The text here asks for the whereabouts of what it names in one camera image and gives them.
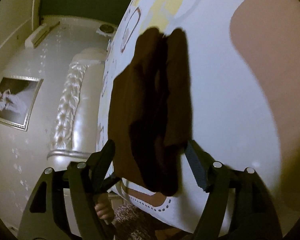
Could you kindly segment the person's left hand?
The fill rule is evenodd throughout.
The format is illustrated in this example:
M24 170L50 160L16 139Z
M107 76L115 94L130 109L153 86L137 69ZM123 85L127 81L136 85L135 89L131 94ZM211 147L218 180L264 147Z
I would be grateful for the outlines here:
M107 193L96 195L94 198L95 211L99 219L111 223L115 217L114 210Z

